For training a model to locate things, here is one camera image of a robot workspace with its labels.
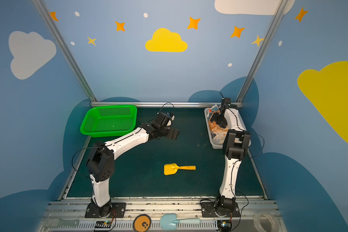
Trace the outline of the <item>beige lettered towel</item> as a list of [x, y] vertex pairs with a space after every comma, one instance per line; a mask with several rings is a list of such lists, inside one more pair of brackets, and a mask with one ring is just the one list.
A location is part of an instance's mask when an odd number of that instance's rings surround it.
[[223, 145], [227, 133], [213, 133], [212, 142], [215, 145]]

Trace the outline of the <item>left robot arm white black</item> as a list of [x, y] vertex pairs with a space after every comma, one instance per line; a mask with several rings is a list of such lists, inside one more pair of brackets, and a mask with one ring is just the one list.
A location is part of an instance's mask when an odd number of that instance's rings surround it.
[[155, 120], [145, 123], [118, 139], [97, 142], [87, 160], [92, 184], [92, 198], [87, 206], [86, 218], [113, 217], [113, 207], [109, 194], [109, 179], [115, 171], [115, 160], [132, 148], [151, 140], [166, 137], [176, 140], [179, 130], [172, 128], [175, 115], [159, 112]]

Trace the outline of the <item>electronics board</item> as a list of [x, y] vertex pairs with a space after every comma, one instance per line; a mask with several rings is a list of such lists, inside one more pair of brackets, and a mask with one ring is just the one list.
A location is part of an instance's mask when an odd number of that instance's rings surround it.
[[217, 232], [230, 232], [232, 230], [232, 222], [229, 220], [217, 221]]
[[112, 221], [96, 221], [94, 224], [94, 232], [109, 232], [112, 230]]

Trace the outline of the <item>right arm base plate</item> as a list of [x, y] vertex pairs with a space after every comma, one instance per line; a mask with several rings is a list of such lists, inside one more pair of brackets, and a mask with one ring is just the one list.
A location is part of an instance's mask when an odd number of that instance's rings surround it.
[[240, 209], [236, 202], [228, 203], [215, 203], [211, 201], [203, 201], [200, 202], [202, 217], [204, 218], [229, 218], [236, 217], [239, 218], [241, 216]]

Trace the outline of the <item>orange jellyfish pattern towel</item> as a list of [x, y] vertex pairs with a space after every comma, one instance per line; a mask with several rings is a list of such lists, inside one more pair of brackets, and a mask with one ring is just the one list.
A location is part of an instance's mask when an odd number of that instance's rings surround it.
[[223, 129], [213, 122], [213, 116], [209, 120], [209, 129], [211, 133], [227, 133], [229, 127]]

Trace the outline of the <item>green plastic basket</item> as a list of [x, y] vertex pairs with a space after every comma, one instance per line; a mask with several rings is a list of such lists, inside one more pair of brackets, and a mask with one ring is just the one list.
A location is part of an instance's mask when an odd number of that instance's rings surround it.
[[135, 129], [136, 119], [134, 105], [93, 107], [86, 112], [80, 132], [93, 138], [123, 136]]

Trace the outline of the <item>clear tape roll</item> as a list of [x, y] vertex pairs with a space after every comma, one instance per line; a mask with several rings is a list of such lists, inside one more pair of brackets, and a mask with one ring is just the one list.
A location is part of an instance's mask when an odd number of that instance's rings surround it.
[[253, 217], [254, 227], [257, 232], [279, 232], [280, 225], [273, 215], [269, 213], [257, 213]]

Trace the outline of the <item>left electronics board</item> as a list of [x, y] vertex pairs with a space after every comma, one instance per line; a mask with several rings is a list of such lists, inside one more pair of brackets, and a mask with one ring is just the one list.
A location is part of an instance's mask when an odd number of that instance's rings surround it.
[[94, 224], [94, 232], [109, 232], [112, 230], [112, 221], [96, 221]]

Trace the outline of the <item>light blue toy shovel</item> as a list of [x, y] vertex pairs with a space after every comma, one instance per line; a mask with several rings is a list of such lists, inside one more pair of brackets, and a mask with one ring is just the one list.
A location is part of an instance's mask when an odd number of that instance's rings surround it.
[[184, 218], [177, 219], [176, 214], [164, 214], [160, 219], [160, 227], [164, 231], [175, 231], [179, 224], [199, 225], [201, 220], [199, 218]]

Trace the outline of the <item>right electronics board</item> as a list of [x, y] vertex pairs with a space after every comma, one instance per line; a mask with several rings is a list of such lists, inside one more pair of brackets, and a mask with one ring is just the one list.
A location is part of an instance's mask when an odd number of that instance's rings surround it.
[[230, 232], [232, 230], [232, 222], [229, 220], [217, 221], [217, 232]]

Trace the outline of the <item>white plastic basket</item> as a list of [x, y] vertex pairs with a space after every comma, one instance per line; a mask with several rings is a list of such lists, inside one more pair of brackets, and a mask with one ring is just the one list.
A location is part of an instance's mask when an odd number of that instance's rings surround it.
[[245, 131], [246, 127], [239, 111], [234, 108], [227, 109], [225, 111], [224, 117], [226, 119], [227, 124], [227, 127], [225, 129], [218, 126], [215, 122], [211, 123], [210, 119], [215, 113], [214, 109], [217, 109], [217, 107], [208, 107], [204, 110], [206, 126], [209, 134], [210, 143], [213, 149], [222, 149], [228, 129], [235, 129], [236, 131]]

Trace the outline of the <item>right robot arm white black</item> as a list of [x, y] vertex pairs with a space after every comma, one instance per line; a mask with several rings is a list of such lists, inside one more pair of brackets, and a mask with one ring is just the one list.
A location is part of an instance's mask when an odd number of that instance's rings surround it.
[[238, 214], [235, 187], [239, 167], [251, 145], [251, 134], [242, 126], [241, 118], [236, 109], [221, 109], [217, 118], [221, 119], [222, 123], [226, 122], [228, 131], [222, 145], [225, 157], [223, 180], [214, 207], [217, 216], [228, 217]]

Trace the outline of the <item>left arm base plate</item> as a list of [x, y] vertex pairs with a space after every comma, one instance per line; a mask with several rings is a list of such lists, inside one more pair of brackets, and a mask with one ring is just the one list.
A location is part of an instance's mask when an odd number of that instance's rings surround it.
[[103, 207], [97, 206], [93, 201], [88, 204], [85, 218], [123, 218], [126, 203], [107, 203]]

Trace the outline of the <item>orange black round disc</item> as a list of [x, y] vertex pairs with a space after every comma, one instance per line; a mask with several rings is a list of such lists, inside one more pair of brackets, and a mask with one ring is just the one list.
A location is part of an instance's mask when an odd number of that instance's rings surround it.
[[138, 215], [132, 224], [135, 232], [147, 232], [151, 227], [151, 218], [147, 214]]

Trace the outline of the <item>yellow toy shovel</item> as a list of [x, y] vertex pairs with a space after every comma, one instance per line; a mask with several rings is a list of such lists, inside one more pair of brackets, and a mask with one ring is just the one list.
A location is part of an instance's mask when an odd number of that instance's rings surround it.
[[178, 170], [196, 170], [196, 166], [178, 166], [175, 163], [165, 164], [163, 172], [165, 176], [169, 176], [176, 174]]

